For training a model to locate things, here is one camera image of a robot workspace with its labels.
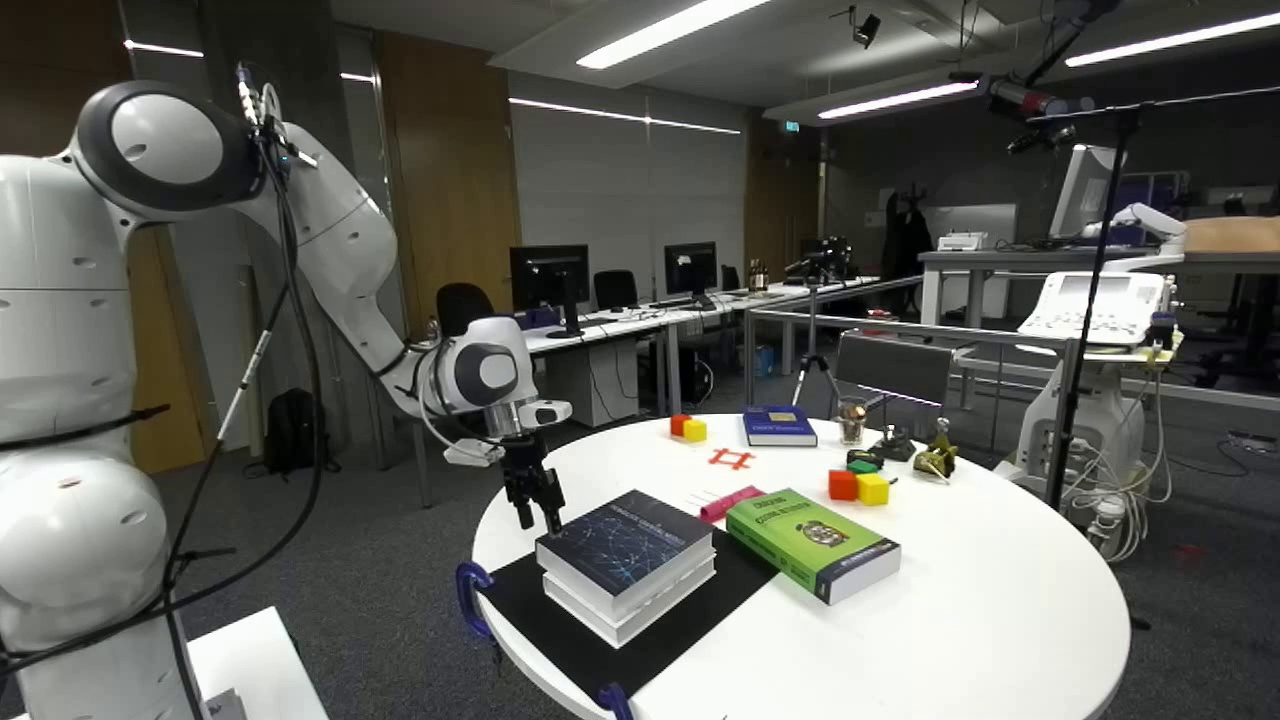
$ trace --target white panel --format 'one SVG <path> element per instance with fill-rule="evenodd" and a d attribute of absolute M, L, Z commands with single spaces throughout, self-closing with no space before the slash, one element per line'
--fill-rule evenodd
<path fill-rule="evenodd" d="M 522 77 L 510 97 L 743 127 L 743 112 L 728 105 Z M 593 272 L 633 267 L 638 296 L 664 285 L 664 244 L 717 241 L 718 263 L 743 263 L 747 133 L 707 138 L 545 107 L 510 107 L 510 127 L 519 244 L 588 244 Z"/>

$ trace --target small colored block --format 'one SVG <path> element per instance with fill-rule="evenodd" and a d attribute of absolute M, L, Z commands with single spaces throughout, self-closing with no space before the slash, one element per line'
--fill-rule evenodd
<path fill-rule="evenodd" d="M 861 496 L 861 480 L 851 474 L 842 474 L 842 468 L 832 468 L 828 474 L 828 496 L 832 502 L 856 502 Z"/>
<path fill-rule="evenodd" d="M 692 415 L 688 415 L 688 422 L 683 422 L 683 440 L 688 440 L 688 445 L 707 440 L 707 422 L 692 422 Z"/>
<path fill-rule="evenodd" d="M 740 493 L 728 493 L 728 496 L 702 504 L 695 516 L 701 516 L 702 526 L 717 526 L 718 516 L 728 516 L 731 504 L 743 504 L 743 502 L 752 502 L 752 496 L 764 496 L 764 493 L 759 493 L 757 485 L 747 485 L 747 487 L 740 487 Z"/>
<path fill-rule="evenodd" d="M 877 475 L 877 474 L 866 474 L 866 475 L 856 475 L 861 480 L 861 502 L 865 504 L 889 504 L 889 480 L 885 475 Z"/>

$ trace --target small book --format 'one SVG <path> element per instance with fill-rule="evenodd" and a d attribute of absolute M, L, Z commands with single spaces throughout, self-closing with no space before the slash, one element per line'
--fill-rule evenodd
<path fill-rule="evenodd" d="M 609 619 L 626 619 L 707 559 L 717 559 L 712 529 L 644 493 L 624 493 L 536 540 L 536 566 Z"/>
<path fill-rule="evenodd" d="M 588 599 L 573 597 L 550 574 L 545 574 L 545 592 L 577 617 L 588 632 L 594 632 L 609 648 L 633 644 L 647 626 L 667 617 L 683 597 L 702 587 L 717 575 L 717 559 L 688 569 L 667 587 L 650 592 L 626 619 L 594 617 Z"/>
<path fill-rule="evenodd" d="M 728 538 L 793 575 L 823 603 L 893 575 L 900 544 L 793 487 L 743 502 L 728 511 Z"/>
<path fill-rule="evenodd" d="M 796 407 L 743 407 L 752 447 L 814 447 L 814 431 Z"/>

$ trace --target gray floor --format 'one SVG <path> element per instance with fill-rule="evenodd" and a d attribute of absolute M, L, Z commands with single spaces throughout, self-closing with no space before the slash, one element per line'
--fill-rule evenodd
<path fill-rule="evenodd" d="M 793 379 L 780 378 L 759 397 L 789 397 L 789 387 Z M 724 379 L 701 407 L 740 407 L 740 397 L 740 379 Z M 1275 437 L 1275 424 L 1268 415 L 1168 407 L 1175 496 L 1153 511 L 1153 540 L 1139 557 L 1114 569 L 1137 617 L 1137 644 L 1110 720 L 1275 715 L 1280 468 L 1275 457 L 1246 457 L 1225 440 L 1232 428 Z M 161 487 L 181 508 L 193 474 L 162 475 Z M 497 487 L 497 474 L 458 474 L 430 460 L 430 508 L 422 508 L 406 447 L 384 474 L 333 474 L 305 538 L 258 575 L 210 597 L 184 619 L 201 635 L 276 603 L 323 707 L 340 720 L 563 715 L 497 648 L 471 641 L 457 617 L 450 569 L 466 557 L 471 529 Z M 229 457 L 201 511 L 196 544 L 233 544 L 240 557 L 202 566 L 188 575 L 188 587 L 257 557 L 289 526 L 300 496 L 305 475 L 263 475 L 243 457 Z"/>

